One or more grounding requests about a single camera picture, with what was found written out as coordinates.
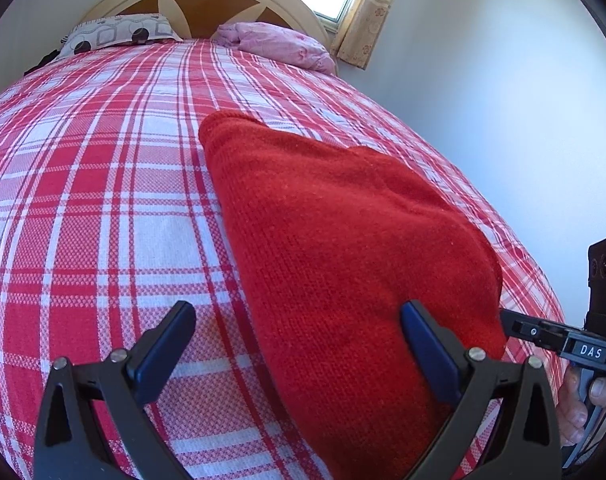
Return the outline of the right hand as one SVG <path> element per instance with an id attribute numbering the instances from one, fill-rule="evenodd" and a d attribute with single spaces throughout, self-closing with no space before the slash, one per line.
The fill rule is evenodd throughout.
<path id="1" fill-rule="evenodd" d="M 576 445 L 585 434 L 588 409 L 580 400 L 580 371 L 569 366 L 563 377 L 563 384 L 558 392 L 556 413 L 559 425 L 560 445 Z M 595 406 L 606 408 L 606 377 L 596 378 L 589 387 L 589 400 Z"/>

